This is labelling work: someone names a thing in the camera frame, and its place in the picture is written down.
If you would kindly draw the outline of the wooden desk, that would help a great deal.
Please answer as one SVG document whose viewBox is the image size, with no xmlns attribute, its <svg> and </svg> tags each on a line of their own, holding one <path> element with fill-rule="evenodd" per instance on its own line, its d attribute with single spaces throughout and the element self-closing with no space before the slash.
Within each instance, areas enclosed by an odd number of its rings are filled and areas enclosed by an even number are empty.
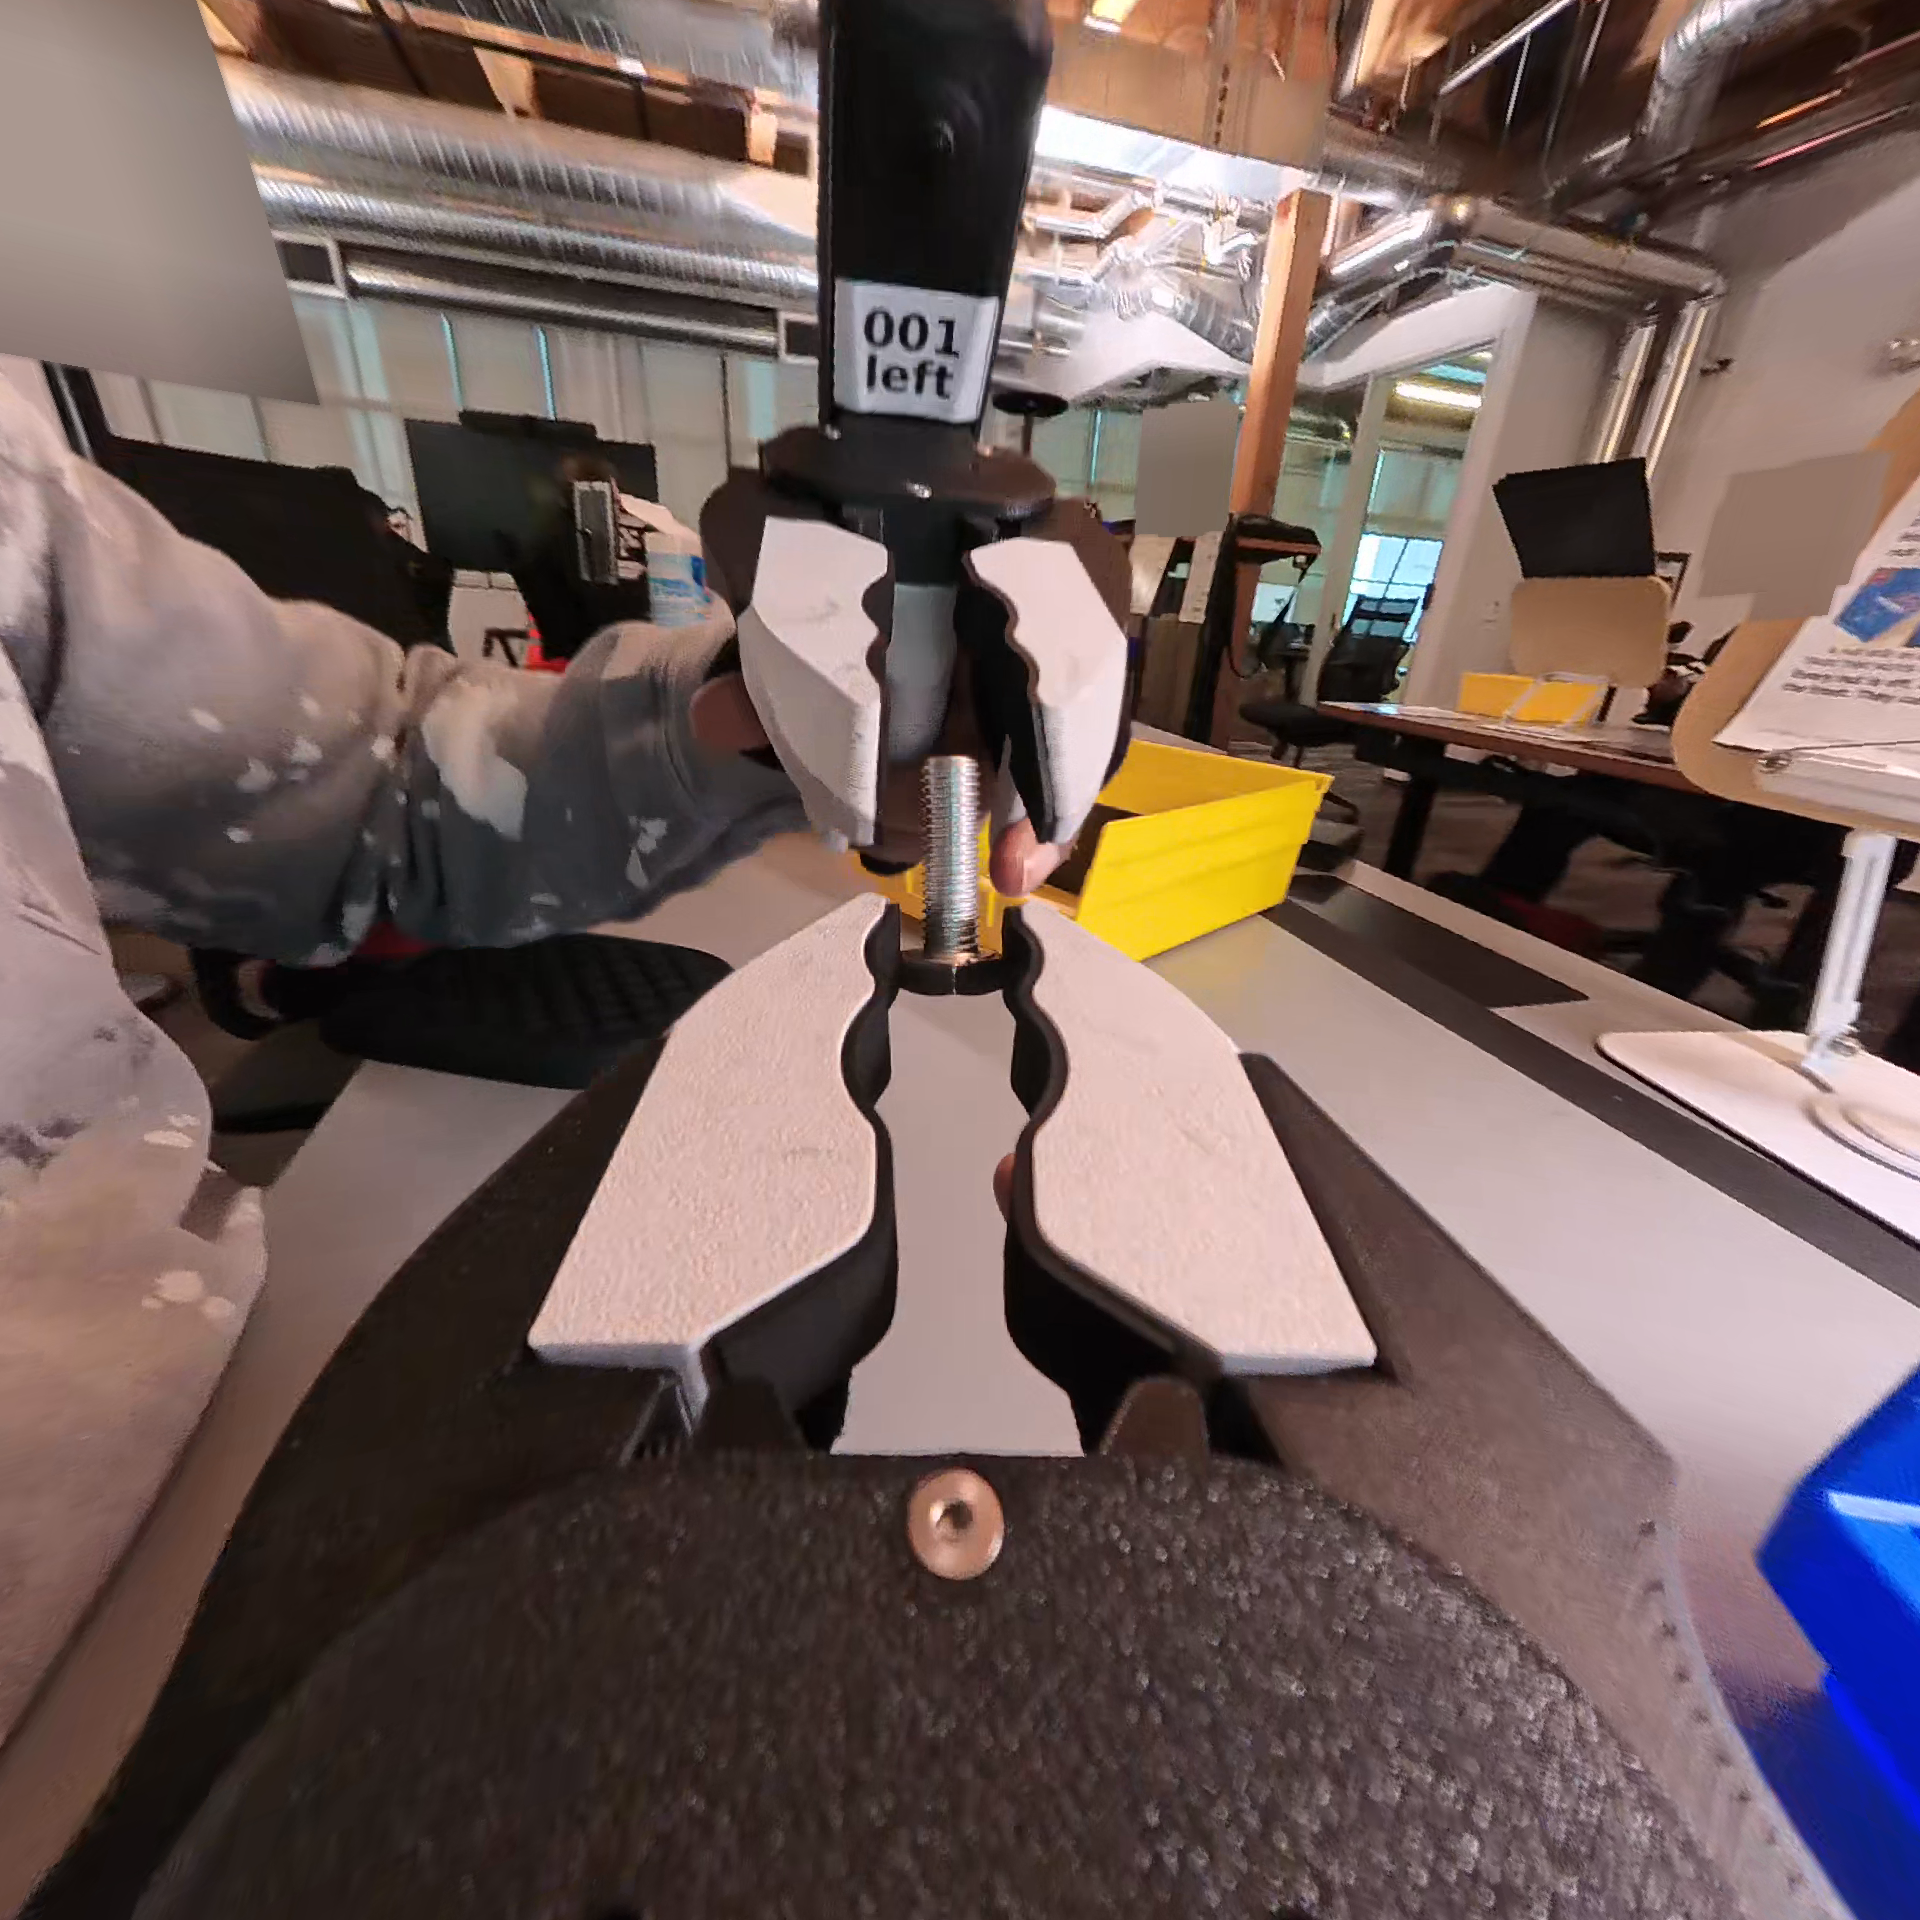
<svg viewBox="0 0 1920 1920">
<path fill-rule="evenodd" d="M 1664 731 L 1518 728 L 1360 700 L 1323 714 L 1357 738 L 1362 761 L 1406 780 L 1387 835 L 1390 876 L 1417 876 L 1442 795 L 1477 795 L 1511 806 L 1507 838 L 1477 871 L 1433 871 L 1433 893 L 1612 957 L 1674 997 L 1729 975 L 1750 1024 L 1787 1020 L 1811 996 L 1839 890 L 1839 829 L 1707 795 L 1678 772 Z M 1550 905 L 1574 857 L 1598 842 L 1661 876 L 1647 927 L 1606 927 Z"/>
</svg>

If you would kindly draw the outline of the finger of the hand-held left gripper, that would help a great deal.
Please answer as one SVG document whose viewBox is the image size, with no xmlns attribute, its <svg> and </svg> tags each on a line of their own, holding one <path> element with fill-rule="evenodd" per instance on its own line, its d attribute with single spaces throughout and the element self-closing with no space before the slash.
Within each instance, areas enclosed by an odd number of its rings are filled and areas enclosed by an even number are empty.
<svg viewBox="0 0 1920 1920">
<path fill-rule="evenodd" d="M 995 539 L 966 554 L 965 664 L 993 821 L 1067 849 L 1124 756 L 1126 631 L 1067 539 Z"/>
<path fill-rule="evenodd" d="M 769 517 L 749 606 L 738 618 L 740 673 L 755 716 L 820 838 L 877 854 L 883 618 L 893 585 L 881 543 L 825 521 Z"/>
</svg>

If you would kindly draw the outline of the blue plastic bin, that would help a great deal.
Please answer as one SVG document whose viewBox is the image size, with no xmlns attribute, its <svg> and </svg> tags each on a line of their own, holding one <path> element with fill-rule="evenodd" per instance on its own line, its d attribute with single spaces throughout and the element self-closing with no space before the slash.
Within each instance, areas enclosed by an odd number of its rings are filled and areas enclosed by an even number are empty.
<svg viewBox="0 0 1920 1920">
<path fill-rule="evenodd" d="M 1918 1917 L 1918 1428 L 1829 1455 L 1762 1571 L 1821 1664 L 1768 1739 L 1768 1775 L 1853 1917 Z"/>
</svg>

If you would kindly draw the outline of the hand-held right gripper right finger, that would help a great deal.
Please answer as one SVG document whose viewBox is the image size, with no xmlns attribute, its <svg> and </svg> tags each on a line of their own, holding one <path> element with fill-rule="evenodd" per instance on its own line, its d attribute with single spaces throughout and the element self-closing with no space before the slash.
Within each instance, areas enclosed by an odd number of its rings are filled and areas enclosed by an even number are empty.
<svg viewBox="0 0 1920 1920">
<path fill-rule="evenodd" d="M 1103 1437 L 1153 1378 L 1198 1392 L 1367 1371 L 1379 1340 L 1239 1044 L 1177 985 L 1045 904 L 1003 927 L 1025 1130 L 1006 1325 Z"/>
</svg>

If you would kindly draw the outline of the white plastic bottle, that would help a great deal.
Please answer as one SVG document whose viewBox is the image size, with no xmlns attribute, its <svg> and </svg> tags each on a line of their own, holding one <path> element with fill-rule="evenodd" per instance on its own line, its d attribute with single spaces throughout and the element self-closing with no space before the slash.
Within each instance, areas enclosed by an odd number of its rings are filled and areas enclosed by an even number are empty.
<svg viewBox="0 0 1920 1920">
<path fill-rule="evenodd" d="M 631 508 L 642 521 L 650 625 L 668 631 L 705 625 L 715 595 L 699 531 L 658 501 L 636 501 Z"/>
</svg>

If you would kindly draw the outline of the black computer monitor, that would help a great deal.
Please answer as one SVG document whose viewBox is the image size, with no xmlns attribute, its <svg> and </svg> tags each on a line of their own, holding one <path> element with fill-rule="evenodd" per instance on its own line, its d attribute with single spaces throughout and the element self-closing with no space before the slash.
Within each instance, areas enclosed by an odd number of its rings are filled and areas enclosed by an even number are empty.
<svg viewBox="0 0 1920 1920">
<path fill-rule="evenodd" d="M 1492 501 L 1526 581 L 1656 578 L 1642 455 L 1509 472 Z"/>
</svg>

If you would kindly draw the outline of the black office chair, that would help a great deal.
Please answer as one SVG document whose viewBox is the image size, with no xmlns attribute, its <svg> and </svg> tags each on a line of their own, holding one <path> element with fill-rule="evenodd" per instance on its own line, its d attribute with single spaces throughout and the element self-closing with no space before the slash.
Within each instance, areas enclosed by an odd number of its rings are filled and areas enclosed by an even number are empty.
<svg viewBox="0 0 1920 1920">
<path fill-rule="evenodd" d="M 1357 738 L 1333 707 L 1382 706 L 1395 695 L 1422 608 L 1422 593 L 1360 593 L 1319 664 L 1310 688 L 1242 706 L 1242 716 L 1272 740 L 1276 761 L 1302 766 L 1309 752 Z"/>
<path fill-rule="evenodd" d="M 581 1090 L 732 973 L 708 949 L 616 935 L 424 946 L 381 927 L 333 966 L 188 957 L 204 1013 L 248 1044 L 215 1089 L 231 1136 L 310 1133 L 361 1065 Z"/>
</svg>

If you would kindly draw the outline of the silver hex bolt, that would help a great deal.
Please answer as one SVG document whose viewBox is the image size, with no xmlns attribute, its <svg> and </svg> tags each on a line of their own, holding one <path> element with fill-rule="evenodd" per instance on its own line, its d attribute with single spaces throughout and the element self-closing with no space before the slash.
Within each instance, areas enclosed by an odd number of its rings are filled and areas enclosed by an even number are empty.
<svg viewBox="0 0 1920 1920">
<path fill-rule="evenodd" d="M 982 949 L 982 779 L 974 756 L 923 761 L 926 910 L 923 943 Z"/>
</svg>

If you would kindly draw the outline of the instruction sheet stand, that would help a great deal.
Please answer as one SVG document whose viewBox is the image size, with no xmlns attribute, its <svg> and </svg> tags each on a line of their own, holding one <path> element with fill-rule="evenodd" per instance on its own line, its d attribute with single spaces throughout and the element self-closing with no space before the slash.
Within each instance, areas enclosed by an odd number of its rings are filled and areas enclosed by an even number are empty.
<svg viewBox="0 0 1920 1920">
<path fill-rule="evenodd" d="M 1860 1044 L 1902 842 L 1918 842 L 1918 397 L 1868 444 L 1877 521 L 1821 613 L 1746 618 L 1674 723 L 1707 795 L 1844 829 L 1811 1006 L 1789 1030 L 1598 1037 L 1640 1084 L 1918 1239 L 1918 1072 Z"/>
</svg>

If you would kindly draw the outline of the person's left forearm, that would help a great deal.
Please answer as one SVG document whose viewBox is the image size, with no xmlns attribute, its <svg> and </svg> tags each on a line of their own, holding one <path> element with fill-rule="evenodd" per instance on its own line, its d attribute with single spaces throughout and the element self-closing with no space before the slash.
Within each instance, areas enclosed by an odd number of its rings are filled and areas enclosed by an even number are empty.
<svg viewBox="0 0 1920 1920">
<path fill-rule="evenodd" d="M 735 623 L 622 623 L 566 673 L 276 601 L 3 385 L 3 985 L 104 918 L 334 964 L 377 924 L 508 946 L 642 914 L 800 797 L 708 744 Z"/>
</svg>

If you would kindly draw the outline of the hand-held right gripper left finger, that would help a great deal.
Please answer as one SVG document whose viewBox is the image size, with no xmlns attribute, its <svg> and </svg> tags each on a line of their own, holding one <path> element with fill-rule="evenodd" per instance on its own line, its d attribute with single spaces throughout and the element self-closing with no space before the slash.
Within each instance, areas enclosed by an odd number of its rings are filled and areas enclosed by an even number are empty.
<svg viewBox="0 0 1920 1920">
<path fill-rule="evenodd" d="M 901 912 L 848 900 L 676 1020 L 534 1317 L 544 1363 L 668 1371 L 692 1418 L 735 1381 L 800 1415 L 853 1378 L 895 1300 L 895 971 Z"/>
</svg>

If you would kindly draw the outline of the yellow plastic bin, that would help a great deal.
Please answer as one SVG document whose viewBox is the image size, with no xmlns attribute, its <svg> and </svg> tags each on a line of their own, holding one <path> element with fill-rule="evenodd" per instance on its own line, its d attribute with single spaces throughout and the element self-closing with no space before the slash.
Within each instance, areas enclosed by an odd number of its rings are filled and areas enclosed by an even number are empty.
<svg viewBox="0 0 1920 1920">
<path fill-rule="evenodd" d="M 1146 964 L 1256 918 L 1287 900 L 1326 791 L 1329 776 L 1137 738 L 1076 842 L 1076 887 L 1003 896 L 978 821 L 978 946 L 1107 943 Z"/>
</svg>

